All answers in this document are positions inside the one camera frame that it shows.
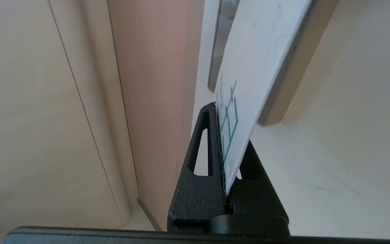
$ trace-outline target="wall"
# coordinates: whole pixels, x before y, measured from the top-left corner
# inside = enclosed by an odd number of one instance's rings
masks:
[[[0,0],[0,239],[20,225],[122,225],[45,0]]]
[[[194,116],[214,99],[205,13]],[[292,235],[390,238],[390,2],[339,1],[283,120],[251,141]]]
[[[166,230],[190,139],[204,1],[108,5],[139,197]]]

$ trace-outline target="floor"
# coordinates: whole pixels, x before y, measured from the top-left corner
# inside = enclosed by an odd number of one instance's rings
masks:
[[[132,217],[129,222],[121,227],[122,230],[150,230],[155,231],[153,225],[148,220],[147,215],[139,204],[133,206]]]

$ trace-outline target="paper card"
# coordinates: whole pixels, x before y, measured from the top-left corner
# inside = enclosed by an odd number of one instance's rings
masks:
[[[226,195],[310,3],[310,0],[239,3],[215,88]]]

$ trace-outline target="white card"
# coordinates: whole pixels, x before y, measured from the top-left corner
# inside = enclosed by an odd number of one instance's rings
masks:
[[[215,88],[226,195],[310,2],[239,3]]]

